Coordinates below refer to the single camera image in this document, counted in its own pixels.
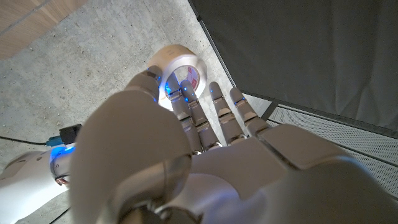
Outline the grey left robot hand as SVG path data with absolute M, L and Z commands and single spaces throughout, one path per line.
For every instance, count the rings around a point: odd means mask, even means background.
M 194 155 L 137 74 L 88 118 L 71 159 L 75 223 L 396 223 L 397 204 L 349 154 L 304 129 L 270 128 L 237 89 L 248 138 Z

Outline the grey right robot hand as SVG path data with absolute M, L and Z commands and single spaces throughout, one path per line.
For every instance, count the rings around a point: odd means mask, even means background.
M 75 146 L 59 145 L 50 153 L 50 170 L 55 182 L 60 186 L 69 186 L 72 153 Z

